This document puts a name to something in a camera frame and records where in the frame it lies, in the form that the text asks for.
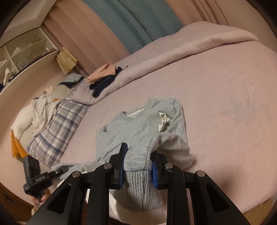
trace white pillow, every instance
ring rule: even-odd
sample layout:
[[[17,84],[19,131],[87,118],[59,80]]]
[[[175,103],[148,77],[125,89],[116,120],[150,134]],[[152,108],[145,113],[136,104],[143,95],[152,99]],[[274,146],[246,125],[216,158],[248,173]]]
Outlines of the white pillow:
[[[14,136],[17,140],[20,140],[23,132],[31,126],[32,122],[32,107],[28,105],[18,113],[14,124],[11,126],[11,130],[14,132]]]

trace pink bed sheet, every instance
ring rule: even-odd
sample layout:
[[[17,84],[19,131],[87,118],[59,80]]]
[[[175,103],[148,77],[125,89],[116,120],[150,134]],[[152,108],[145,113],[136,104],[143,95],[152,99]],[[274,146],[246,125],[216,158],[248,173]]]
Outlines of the pink bed sheet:
[[[277,192],[277,53],[256,41],[173,62],[91,106],[61,162],[95,157],[96,131],[148,98],[184,109],[190,172],[205,171],[244,213]]]

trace bed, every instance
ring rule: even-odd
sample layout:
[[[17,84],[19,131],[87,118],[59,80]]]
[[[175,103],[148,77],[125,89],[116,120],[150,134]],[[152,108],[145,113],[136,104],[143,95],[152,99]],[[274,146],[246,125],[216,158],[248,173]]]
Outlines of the bed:
[[[188,25],[116,63],[128,68],[98,98],[82,81],[68,100],[90,108],[59,160],[40,160],[50,166],[93,161],[96,131],[119,112],[174,97],[195,156],[188,171],[205,171],[245,213],[276,193],[276,60],[248,31]]]

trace black device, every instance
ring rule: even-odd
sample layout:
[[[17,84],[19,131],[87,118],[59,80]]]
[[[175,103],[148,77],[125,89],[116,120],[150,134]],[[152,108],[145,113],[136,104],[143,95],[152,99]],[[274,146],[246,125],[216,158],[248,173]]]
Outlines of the black device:
[[[123,161],[128,146],[122,143],[94,172],[73,172],[46,200],[26,225],[80,225],[87,189],[90,189],[86,225],[109,225],[109,189],[123,185]],[[168,163],[157,151],[151,154],[153,183],[168,190],[167,225],[189,225],[186,189],[190,190],[195,225],[250,225],[224,192],[203,171],[189,173]]]
[[[44,190],[52,186],[52,180],[68,171],[67,166],[62,166],[55,171],[40,174],[39,161],[30,155],[23,158],[23,167],[26,178],[26,184],[23,185],[24,192],[35,196],[39,201],[44,195]]]

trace plaid fabric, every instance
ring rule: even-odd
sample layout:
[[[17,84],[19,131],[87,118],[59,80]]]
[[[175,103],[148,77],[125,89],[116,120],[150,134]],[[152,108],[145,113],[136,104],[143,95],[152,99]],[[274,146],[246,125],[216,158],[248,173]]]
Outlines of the plaid fabric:
[[[47,127],[28,145],[28,154],[45,165],[59,163],[88,108],[71,101],[70,96],[61,101]]]
[[[82,77],[83,76],[81,74],[71,73],[61,83],[64,83],[64,82],[77,83]]]

